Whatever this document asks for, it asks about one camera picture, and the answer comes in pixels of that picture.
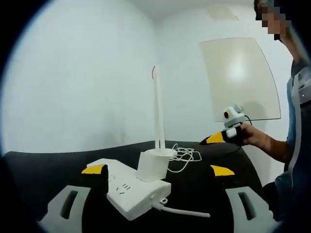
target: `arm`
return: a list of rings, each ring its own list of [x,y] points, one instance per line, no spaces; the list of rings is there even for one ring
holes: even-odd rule
[[[292,159],[293,150],[287,142],[277,141],[249,124],[241,125],[245,145],[258,147],[275,160],[286,163]]]

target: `ceiling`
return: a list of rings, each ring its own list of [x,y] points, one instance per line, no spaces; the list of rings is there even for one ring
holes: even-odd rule
[[[141,11],[154,20],[178,13],[192,7],[203,7],[210,3],[252,4],[253,0],[130,0]]]

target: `hand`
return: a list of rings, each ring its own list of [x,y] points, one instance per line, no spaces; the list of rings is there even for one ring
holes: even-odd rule
[[[265,147],[268,135],[246,123],[241,125],[241,129],[243,134],[243,143],[245,145],[253,145],[260,149]]]

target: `white power strip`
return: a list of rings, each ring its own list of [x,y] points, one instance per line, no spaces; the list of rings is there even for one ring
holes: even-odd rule
[[[171,184],[164,181],[144,182],[136,178],[136,170],[114,159],[100,159],[87,167],[108,165],[110,203],[129,221],[149,211],[171,193]]]

